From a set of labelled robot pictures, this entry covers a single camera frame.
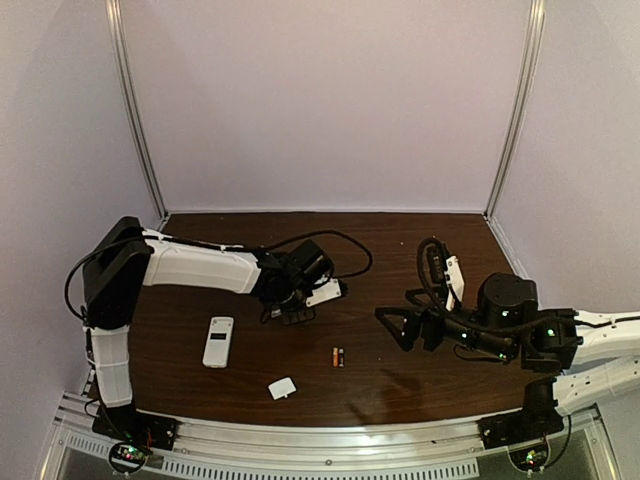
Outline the white battery cover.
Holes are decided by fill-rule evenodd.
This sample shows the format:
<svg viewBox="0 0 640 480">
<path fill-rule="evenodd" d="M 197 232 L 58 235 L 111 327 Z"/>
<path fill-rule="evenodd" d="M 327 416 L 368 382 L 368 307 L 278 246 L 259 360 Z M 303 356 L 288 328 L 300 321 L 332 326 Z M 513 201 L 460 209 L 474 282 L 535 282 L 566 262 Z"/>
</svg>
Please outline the white battery cover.
<svg viewBox="0 0 640 480">
<path fill-rule="evenodd" d="M 274 401 L 288 398 L 297 391 L 294 381 L 290 377 L 284 377 L 268 385 L 268 391 Z"/>
</svg>

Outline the white remote control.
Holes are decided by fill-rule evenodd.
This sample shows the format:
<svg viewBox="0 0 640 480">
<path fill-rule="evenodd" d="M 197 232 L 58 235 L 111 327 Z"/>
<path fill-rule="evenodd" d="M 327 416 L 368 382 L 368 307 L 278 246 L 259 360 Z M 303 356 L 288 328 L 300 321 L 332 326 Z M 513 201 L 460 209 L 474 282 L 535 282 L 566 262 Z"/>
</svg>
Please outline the white remote control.
<svg viewBox="0 0 640 480">
<path fill-rule="evenodd" d="M 216 316 L 211 318 L 202 358 L 202 364 L 205 367 L 227 367 L 233 327 L 233 317 Z"/>
</svg>

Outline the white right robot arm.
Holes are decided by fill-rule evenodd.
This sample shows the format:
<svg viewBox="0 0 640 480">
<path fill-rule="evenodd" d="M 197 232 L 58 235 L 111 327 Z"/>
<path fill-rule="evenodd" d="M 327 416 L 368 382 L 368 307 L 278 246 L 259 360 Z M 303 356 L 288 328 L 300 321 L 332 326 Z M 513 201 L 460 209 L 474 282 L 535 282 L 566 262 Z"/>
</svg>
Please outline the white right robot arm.
<svg viewBox="0 0 640 480">
<path fill-rule="evenodd" d="M 545 309 L 536 284 L 493 274 L 473 309 L 451 293 L 446 304 L 429 284 L 406 293 L 407 305 L 378 307 L 375 318 L 404 351 L 417 340 L 433 352 L 453 344 L 464 361 L 508 365 L 540 375 L 527 385 L 523 412 L 569 416 L 639 388 L 639 315 Z"/>
</svg>

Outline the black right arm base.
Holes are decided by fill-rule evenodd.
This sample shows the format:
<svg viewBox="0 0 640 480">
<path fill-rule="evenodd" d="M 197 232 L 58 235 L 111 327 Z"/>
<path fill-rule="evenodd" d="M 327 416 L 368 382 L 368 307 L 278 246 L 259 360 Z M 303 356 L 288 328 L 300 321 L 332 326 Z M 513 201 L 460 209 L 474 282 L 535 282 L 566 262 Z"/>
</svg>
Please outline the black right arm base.
<svg viewBox="0 0 640 480">
<path fill-rule="evenodd" d="M 564 429 L 563 417 L 554 407 L 526 407 L 483 417 L 477 424 L 486 450 L 532 441 Z"/>
</svg>

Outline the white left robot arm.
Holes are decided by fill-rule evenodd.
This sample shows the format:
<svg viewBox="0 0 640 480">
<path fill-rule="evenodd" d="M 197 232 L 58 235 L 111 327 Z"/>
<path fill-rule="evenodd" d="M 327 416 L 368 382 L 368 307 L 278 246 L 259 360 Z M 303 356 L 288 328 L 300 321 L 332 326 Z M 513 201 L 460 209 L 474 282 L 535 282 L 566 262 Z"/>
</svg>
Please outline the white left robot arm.
<svg viewBox="0 0 640 480">
<path fill-rule="evenodd" d="M 330 261 L 311 240 L 291 252 L 271 253 L 167 236 L 144 229 L 135 217 L 121 218 L 82 268 L 85 323 L 103 404 L 119 408 L 133 402 L 128 332 L 142 288 L 223 290 L 298 311 L 331 273 Z"/>
</svg>

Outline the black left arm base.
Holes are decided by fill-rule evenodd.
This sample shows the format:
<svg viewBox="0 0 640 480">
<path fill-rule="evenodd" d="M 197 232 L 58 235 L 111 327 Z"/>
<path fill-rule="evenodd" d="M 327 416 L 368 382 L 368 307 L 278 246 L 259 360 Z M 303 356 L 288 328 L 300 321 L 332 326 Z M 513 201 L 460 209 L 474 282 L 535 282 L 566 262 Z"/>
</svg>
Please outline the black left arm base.
<svg viewBox="0 0 640 480">
<path fill-rule="evenodd" d="M 92 431 L 148 449 L 171 451 L 179 422 L 171 417 L 138 412 L 134 407 L 101 408 Z"/>
</svg>

